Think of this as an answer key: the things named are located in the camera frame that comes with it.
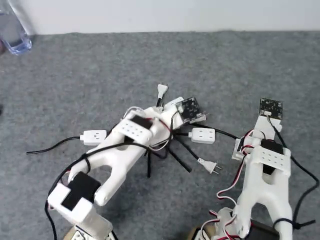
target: white plastic part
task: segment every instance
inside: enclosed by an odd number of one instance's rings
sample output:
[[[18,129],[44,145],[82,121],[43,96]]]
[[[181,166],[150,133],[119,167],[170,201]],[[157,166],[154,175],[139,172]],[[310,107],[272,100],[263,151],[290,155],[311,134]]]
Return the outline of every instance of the white plastic part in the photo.
[[[216,130],[213,128],[194,127],[189,132],[189,138],[194,143],[213,144],[216,140]]]
[[[85,198],[81,198],[73,210],[62,205],[62,202],[70,192],[70,188],[58,183],[48,196],[48,203],[54,207],[65,219],[73,225],[85,229],[96,240],[105,240],[112,231],[111,222],[97,214],[93,204]]]
[[[173,106],[175,106],[177,103],[180,103],[184,100],[184,98],[182,96],[177,97],[176,99],[168,102],[166,105],[164,105],[164,110],[168,110],[169,108],[172,108]]]
[[[71,240],[96,240],[92,236],[88,235],[86,232],[79,229],[77,226],[74,227],[76,229],[73,234]],[[113,232],[110,232],[109,235],[105,238],[105,240],[117,240],[113,235]]]
[[[152,137],[152,132],[150,130],[129,119],[122,120],[112,131],[128,136],[139,144],[149,141]]]
[[[82,135],[80,135],[80,140],[83,141],[84,145],[87,146],[97,146],[102,143],[107,137],[106,130],[88,130],[84,131]]]
[[[280,125],[281,120],[270,118],[271,123],[274,125],[274,127],[281,132],[282,125]],[[275,138],[275,130],[271,126],[270,122],[268,121],[268,118],[266,116],[258,116],[254,129],[256,131],[252,132],[252,136],[247,136],[244,140],[243,145],[251,145],[253,147],[259,146],[261,144],[261,137],[262,134],[260,131],[262,131],[265,134],[266,139],[274,139]],[[236,139],[233,147],[233,153],[232,153],[232,159],[241,161],[244,155],[240,151],[238,151],[238,146],[240,144],[240,139]]]
[[[228,207],[224,207],[224,208],[220,209],[220,211],[217,213],[220,221],[215,223],[215,235],[211,238],[211,240],[221,239],[226,236],[224,234],[223,229],[224,229],[224,226],[226,225],[226,223],[228,223],[232,219],[232,217],[231,217],[232,211],[233,211],[232,209],[230,209]],[[234,223],[226,226],[226,230],[230,235],[237,235]]]
[[[232,159],[241,161],[242,158],[244,157],[244,154],[241,152],[241,149],[238,151],[239,144],[240,144],[241,139],[236,139],[234,148],[233,148],[233,153],[232,153]],[[260,146],[261,144],[261,138],[257,137],[252,137],[252,136],[247,136],[243,142],[243,145],[250,145],[253,147]],[[247,153],[251,153],[252,148],[247,148],[245,150]]]
[[[275,119],[275,118],[270,118],[271,123],[273,126],[281,132],[282,126],[280,125],[281,120],[280,119]],[[266,116],[258,116],[258,119],[255,123],[254,129],[260,130],[265,134],[266,139],[274,139],[275,138],[275,130],[271,126],[270,122],[268,121],[268,118]],[[254,131],[252,133],[253,137],[260,138],[261,133],[259,131]]]
[[[249,233],[251,211],[256,203],[266,206],[272,222],[280,218],[292,219],[289,204],[291,152],[286,148],[284,150],[284,155],[281,155],[257,146],[245,159],[243,189],[233,211],[237,215],[234,226],[241,238]],[[275,168],[271,175],[263,173],[264,164]],[[292,240],[293,228],[290,223],[281,221],[276,229],[281,240]]]
[[[168,111],[164,111],[163,113],[159,114],[157,108],[147,108],[144,111],[146,117],[155,118],[155,121],[153,122],[153,125],[149,130],[142,130],[141,128],[137,127],[134,122],[130,121],[129,119],[131,119],[135,115],[134,111],[130,111],[125,116],[125,119],[123,119],[113,129],[109,136],[100,145],[89,150],[88,153],[107,146],[122,143],[125,136],[133,138],[135,140],[134,142],[139,142],[139,144],[145,146],[152,145],[154,140],[155,143],[164,141],[168,138],[170,132],[160,121],[156,119],[159,118],[165,124],[170,126],[171,119],[174,115],[173,129],[180,127],[183,124],[183,122],[179,113],[175,114],[176,111],[177,108],[172,107]],[[134,133],[126,130],[126,127],[129,126],[129,124],[131,124],[131,128],[134,129]],[[139,130],[140,132],[142,130],[141,134],[144,137],[136,135],[136,133],[138,133]],[[110,198],[115,194],[115,192],[125,181],[127,172],[132,168],[132,166],[143,155],[145,151],[146,150],[140,146],[128,145],[102,151],[88,158],[92,170],[101,166],[110,166],[112,168],[112,172],[109,179],[104,184],[102,184],[101,187],[95,192],[94,201],[99,206],[104,206],[110,200]],[[71,168],[68,181],[70,182],[73,179],[73,177],[80,171],[85,173],[87,171],[87,168],[87,163],[85,161],[81,161],[74,165]]]
[[[190,123],[193,124],[193,123],[203,122],[205,120],[207,120],[207,116],[203,114],[201,117],[198,117],[197,119],[190,121]]]

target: gray carpet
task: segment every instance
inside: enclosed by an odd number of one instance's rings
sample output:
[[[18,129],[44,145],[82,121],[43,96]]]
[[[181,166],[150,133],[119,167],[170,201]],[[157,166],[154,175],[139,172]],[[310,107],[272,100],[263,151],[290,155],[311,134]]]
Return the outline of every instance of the gray carpet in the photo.
[[[237,136],[257,119],[260,97],[283,101],[283,137],[296,158],[320,176],[320,33],[217,32],[66,34],[38,36],[31,52],[0,56],[0,237],[52,240],[44,214],[47,192],[57,175],[89,148],[73,140],[49,147],[83,130],[109,129],[130,106],[157,101],[157,83],[167,83],[170,101],[195,96],[209,114],[207,124]],[[172,157],[154,159],[150,179],[141,158],[110,202],[98,210],[120,240],[183,240],[227,200],[215,194],[233,179],[234,141],[216,135],[214,145],[186,142],[206,160],[218,162],[221,175],[208,174],[179,144]],[[107,168],[93,171],[103,180]],[[292,166],[290,203],[314,182]],[[238,184],[230,195],[236,198]],[[308,196],[298,219],[319,220],[319,190]],[[52,213],[58,238],[70,225]],[[257,206],[253,217],[270,224]],[[295,231],[296,240],[318,239],[319,225]]]

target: white 3d-printed robot arm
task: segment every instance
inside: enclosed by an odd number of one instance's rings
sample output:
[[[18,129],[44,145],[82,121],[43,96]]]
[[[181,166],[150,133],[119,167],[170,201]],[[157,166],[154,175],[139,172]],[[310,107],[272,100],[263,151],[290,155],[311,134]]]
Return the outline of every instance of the white 3d-printed robot arm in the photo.
[[[281,131],[279,119],[259,116],[254,129],[260,130],[265,134],[267,140],[273,140],[275,131],[269,121]],[[292,220],[292,209],[289,204],[289,177],[291,175],[291,152],[283,148],[283,154],[263,148],[261,145],[261,132],[254,131],[252,137],[245,138],[243,145],[251,145],[254,148],[250,151],[245,159],[246,165],[243,181],[242,193],[237,200],[237,205],[232,210],[222,208],[218,215],[220,222],[216,224],[216,235],[212,240],[225,236],[223,227],[235,217],[232,224],[226,227],[231,235],[245,238],[251,228],[252,208],[256,203],[266,206],[272,222],[277,219],[286,218]],[[232,158],[240,160],[244,156],[237,151],[240,141],[236,140]],[[269,175],[264,173],[264,165],[274,168],[274,172]],[[279,232],[280,240],[293,239],[293,227],[290,223],[282,221],[275,226]]]
[[[132,121],[134,116],[152,120],[152,126],[149,129],[142,127],[140,124]],[[170,131],[167,127],[171,125],[171,122],[172,129],[176,129],[183,124],[181,116],[177,114],[177,108],[175,106],[163,112],[160,112],[159,109],[155,107],[147,108],[143,112],[130,111],[126,114],[125,118],[114,127],[109,136],[100,145],[88,151],[88,153],[123,143],[126,136],[133,139],[134,143],[147,147],[161,143],[170,136]],[[95,203],[103,206],[111,199],[125,181],[127,172],[145,151],[146,150],[140,146],[123,145],[95,153],[88,157],[91,169],[96,169],[101,166],[110,166],[112,168],[110,177],[94,194]],[[70,170],[68,182],[71,182],[79,172],[87,173],[87,171],[88,165],[84,160],[77,163]],[[97,214],[94,204],[84,197],[76,203],[73,209],[65,207],[63,201],[70,191],[67,186],[58,183],[49,195],[47,199],[48,203],[70,223],[76,225],[89,236],[92,236],[92,239],[105,240],[106,236],[108,236],[112,230],[112,224]]]

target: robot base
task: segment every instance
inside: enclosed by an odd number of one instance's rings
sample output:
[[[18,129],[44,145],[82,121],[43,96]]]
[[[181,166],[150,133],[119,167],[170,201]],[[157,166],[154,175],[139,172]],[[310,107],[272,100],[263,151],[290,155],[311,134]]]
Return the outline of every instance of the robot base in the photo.
[[[95,238],[89,236],[85,232],[76,227],[72,227],[68,233],[64,236],[63,240],[95,240]],[[112,231],[105,240],[118,240],[115,233]]]

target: white plug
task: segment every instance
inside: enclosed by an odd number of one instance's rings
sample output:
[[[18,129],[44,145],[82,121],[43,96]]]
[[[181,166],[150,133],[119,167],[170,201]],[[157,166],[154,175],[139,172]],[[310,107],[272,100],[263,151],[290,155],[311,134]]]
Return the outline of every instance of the white plug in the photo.
[[[215,173],[215,174],[219,175],[219,173],[217,171],[215,171],[215,168],[222,170],[222,167],[219,167],[216,162],[206,161],[206,160],[202,159],[201,157],[198,158],[197,162],[200,163],[202,166],[204,166],[204,168],[210,174]]]
[[[213,128],[194,127],[188,136],[194,143],[213,144],[216,140],[216,130]]]
[[[80,140],[83,141],[84,145],[97,146],[102,143],[107,137],[106,130],[88,130],[84,131],[83,135],[80,135]]]
[[[158,84],[158,99],[162,99],[167,91],[168,91],[167,85]]]

